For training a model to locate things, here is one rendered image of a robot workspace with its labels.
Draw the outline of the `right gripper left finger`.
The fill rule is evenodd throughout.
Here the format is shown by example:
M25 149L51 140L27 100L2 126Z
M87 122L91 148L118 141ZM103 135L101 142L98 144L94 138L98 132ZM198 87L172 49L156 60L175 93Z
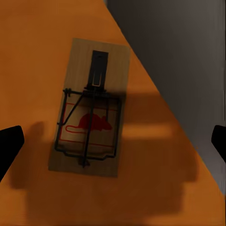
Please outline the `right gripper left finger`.
M24 144L20 125L0 130L0 182Z

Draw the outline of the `mousetrap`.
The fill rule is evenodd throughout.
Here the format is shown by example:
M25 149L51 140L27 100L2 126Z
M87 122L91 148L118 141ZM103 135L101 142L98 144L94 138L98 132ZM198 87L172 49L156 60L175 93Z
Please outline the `mousetrap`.
M117 178L130 53L73 38L48 170Z

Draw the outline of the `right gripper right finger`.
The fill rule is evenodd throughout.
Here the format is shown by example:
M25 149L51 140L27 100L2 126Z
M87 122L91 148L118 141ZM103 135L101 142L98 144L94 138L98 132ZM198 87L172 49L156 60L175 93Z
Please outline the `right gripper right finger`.
M211 141L226 163L226 127L216 125Z

